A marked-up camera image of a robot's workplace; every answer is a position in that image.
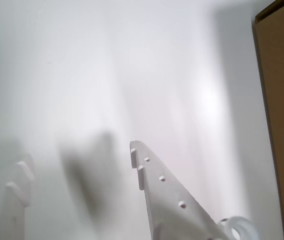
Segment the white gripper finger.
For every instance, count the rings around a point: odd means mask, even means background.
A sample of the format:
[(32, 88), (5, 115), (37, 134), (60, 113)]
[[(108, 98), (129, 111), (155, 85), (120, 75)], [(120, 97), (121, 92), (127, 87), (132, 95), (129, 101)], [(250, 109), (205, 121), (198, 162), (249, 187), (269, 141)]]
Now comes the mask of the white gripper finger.
[(5, 183), (0, 211), (0, 240), (25, 239), (25, 214), (31, 204), (34, 179), (34, 160), (30, 154), (23, 154), (13, 164), (12, 173)]
[(131, 165), (144, 191), (153, 240), (226, 240), (223, 232), (164, 162), (143, 142), (130, 142)]

